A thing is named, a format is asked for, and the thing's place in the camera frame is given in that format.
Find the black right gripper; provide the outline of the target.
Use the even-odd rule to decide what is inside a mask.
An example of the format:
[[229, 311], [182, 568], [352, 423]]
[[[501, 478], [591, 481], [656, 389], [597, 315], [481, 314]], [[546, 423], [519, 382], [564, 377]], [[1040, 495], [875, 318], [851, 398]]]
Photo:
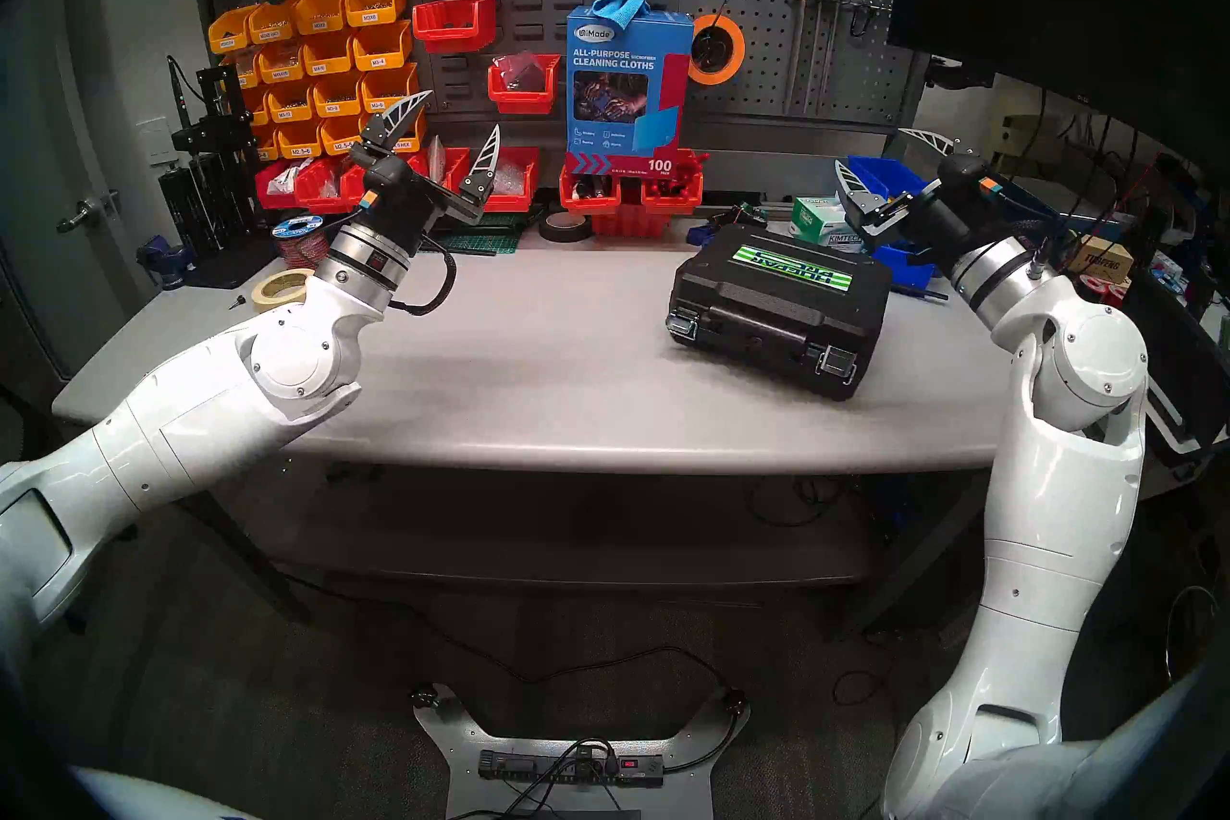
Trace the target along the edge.
[[1001, 214], [985, 200], [982, 187], [986, 161], [973, 152], [953, 152], [954, 148], [948, 136], [898, 128], [898, 157], [941, 159], [937, 178], [921, 192], [888, 200], [870, 191], [841, 159], [834, 161], [836, 197], [863, 245], [876, 250], [905, 242], [921, 253], [922, 263], [951, 273], [957, 259], [1001, 241]]

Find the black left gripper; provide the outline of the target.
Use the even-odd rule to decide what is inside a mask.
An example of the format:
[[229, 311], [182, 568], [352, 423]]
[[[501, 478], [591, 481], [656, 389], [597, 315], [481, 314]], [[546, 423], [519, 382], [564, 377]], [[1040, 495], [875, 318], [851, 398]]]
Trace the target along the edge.
[[461, 223], [481, 220], [483, 200], [494, 193], [502, 141], [498, 124], [478, 149], [456, 192], [418, 175], [395, 155], [410, 155], [424, 148], [424, 108], [433, 95], [433, 89], [426, 89], [396, 100], [383, 113], [371, 114], [368, 143], [351, 148], [351, 160], [363, 170], [363, 187], [374, 194], [353, 221], [406, 253], [417, 253], [424, 236], [443, 216]]

